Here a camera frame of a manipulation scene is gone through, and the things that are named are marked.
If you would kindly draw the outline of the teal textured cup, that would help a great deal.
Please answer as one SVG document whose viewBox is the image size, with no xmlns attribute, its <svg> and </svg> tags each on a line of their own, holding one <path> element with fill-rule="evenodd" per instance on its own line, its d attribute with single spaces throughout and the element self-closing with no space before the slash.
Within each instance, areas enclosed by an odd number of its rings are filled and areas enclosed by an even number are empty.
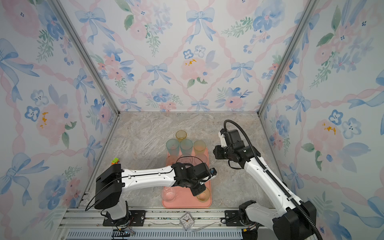
<svg viewBox="0 0 384 240">
<path fill-rule="evenodd" d="M 177 139 L 170 139 L 166 142 L 166 148 L 170 156 L 179 156 L 180 143 Z"/>
<path fill-rule="evenodd" d="M 182 155 L 191 155 L 194 143 L 189 139 L 184 139 L 180 142 L 180 150 Z"/>
</svg>

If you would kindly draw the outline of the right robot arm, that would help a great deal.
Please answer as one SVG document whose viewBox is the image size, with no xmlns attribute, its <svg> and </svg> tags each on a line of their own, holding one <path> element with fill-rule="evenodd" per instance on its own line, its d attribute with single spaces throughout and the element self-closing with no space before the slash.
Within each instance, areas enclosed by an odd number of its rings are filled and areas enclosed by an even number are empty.
<svg viewBox="0 0 384 240">
<path fill-rule="evenodd" d="M 274 208 L 261 206 L 256 201 L 247 201 L 239 206 L 239 217 L 245 226 L 261 225 L 272 230 L 279 240 L 322 239 L 316 227 L 316 207 L 303 202 L 286 187 L 271 171 L 259 151 L 254 147 L 234 149 L 215 146 L 217 160 L 238 163 L 250 174 L 267 194 Z"/>
</svg>

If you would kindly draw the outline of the amber yellow cup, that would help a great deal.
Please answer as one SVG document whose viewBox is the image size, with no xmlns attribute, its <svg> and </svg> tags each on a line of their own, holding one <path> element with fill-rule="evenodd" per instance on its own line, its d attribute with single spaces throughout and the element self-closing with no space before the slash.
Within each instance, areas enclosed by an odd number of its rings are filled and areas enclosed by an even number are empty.
<svg viewBox="0 0 384 240">
<path fill-rule="evenodd" d="M 184 130 L 179 130 L 179 131 L 176 132 L 175 136 L 176 136 L 176 139 L 179 142 L 181 142 L 181 141 L 183 141 L 183 140 L 185 140 L 187 138 L 188 134 Z"/>
</svg>

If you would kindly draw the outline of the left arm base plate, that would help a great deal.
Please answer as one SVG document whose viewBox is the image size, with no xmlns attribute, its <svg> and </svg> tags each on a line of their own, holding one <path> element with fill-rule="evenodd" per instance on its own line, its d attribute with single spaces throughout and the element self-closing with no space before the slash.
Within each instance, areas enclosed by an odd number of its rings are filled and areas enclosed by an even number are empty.
<svg viewBox="0 0 384 240">
<path fill-rule="evenodd" d="M 142 227 L 144 225 L 146 211 L 145 210 L 129 210 L 125 217 L 113 220 L 109 212 L 103 213 L 104 227 Z"/>
</svg>

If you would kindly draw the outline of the yellow green cup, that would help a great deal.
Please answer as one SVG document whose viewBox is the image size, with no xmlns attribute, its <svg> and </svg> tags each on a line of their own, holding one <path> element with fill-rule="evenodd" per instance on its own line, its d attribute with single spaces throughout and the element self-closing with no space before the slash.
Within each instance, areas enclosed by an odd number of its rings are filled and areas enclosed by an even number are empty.
<svg viewBox="0 0 384 240">
<path fill-rule="evenodd" d="M 206 151 L 206 143 L 202 140 L 198 140 L 194 142 L 194 152 L 195 155 L 202 155 Z"/>
</svg>

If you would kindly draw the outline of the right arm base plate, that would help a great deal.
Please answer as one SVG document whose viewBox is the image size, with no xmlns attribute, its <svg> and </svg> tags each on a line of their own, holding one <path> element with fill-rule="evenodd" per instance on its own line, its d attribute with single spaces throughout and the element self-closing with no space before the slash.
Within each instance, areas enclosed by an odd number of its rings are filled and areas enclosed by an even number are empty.
<svg viewBox="0 0 384 240">
<path fill-rule="evenodd" d="M 250 228 L 252 226 L 263 227 L 260 223 L 251 221 L 245 214 L 244 211 L 237 210 L 226 210 L 225 217 L 221 219 L 221 223 L 227 227 L 243 227 Z"/>
</svg>

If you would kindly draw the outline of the light green textured cup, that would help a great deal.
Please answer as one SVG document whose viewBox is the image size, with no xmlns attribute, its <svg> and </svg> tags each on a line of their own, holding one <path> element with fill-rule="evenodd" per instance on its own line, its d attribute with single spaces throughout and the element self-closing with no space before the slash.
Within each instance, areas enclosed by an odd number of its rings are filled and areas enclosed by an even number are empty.
<svg viewBox="0 0 384 240">
<path fill-rule="evenodd" d="M 207 202 L 211 197 L 211 191 L 206 188 L 201 194 L 197 195 L 197 199 L 204 203 L 204 202 Z"/>
</svg>

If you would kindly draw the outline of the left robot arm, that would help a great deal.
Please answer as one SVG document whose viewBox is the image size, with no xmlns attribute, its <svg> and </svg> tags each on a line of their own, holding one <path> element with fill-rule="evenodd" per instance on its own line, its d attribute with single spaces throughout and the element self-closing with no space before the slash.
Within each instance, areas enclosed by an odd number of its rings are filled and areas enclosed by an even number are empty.
<svg viewBox="0 0 384 240">
<path fill-rule="evenodd" d="M 122 192 L 151 187 L 181 187 L 191 190 L 194 197 L 206 190 L 205 183 L 214 179 L 217 171 L 206 163 L 196 166 L 176 162 L 171 166 L 150 170 L 122 169 L 121 164 L 110 166 L 96 178 L 93 208 L 107 211 L 113 221 L 127 217 L 127 203 Z"/>
</svg>

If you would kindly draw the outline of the clear frosted cup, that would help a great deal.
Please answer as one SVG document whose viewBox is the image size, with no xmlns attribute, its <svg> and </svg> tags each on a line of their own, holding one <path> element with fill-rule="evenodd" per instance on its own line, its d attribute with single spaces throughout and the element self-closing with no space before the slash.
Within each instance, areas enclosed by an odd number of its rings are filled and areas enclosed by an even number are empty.
<svg viewBox="0 0 384 240">
<path fill-rule="evenodd" d="M 162 191 L 162 200 L 164 202 L 172 202 L 176 198 L 176 191 L 173 187 L 165 187 Z"/>
</svg>

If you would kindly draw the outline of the clear pinkish cup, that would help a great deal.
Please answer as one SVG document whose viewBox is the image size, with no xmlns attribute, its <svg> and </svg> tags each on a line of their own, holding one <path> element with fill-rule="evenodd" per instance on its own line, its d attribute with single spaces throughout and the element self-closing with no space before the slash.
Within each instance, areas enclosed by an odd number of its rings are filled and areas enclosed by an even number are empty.
<svg viewBox="0 0 384 240">
<path fill-rule="evenodd" d="M 198 154 L 195 156 L 195 165 L 199 165 L 201 163 L 207 163 L 208 158 L 205 154 Z"/>
</svg>

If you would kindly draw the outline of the clear glass column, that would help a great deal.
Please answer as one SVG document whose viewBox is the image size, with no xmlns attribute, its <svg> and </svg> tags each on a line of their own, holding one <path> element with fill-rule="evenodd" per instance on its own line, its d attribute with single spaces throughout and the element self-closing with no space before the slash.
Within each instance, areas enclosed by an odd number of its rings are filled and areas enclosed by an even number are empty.
<svg viewBox="0 0 384 240">
<path fill-rule="evenodd" d="M 191 155 L 181 155 L 178 159 L 178 163 L 193 164 L 194 158 Z"/>
</svg>

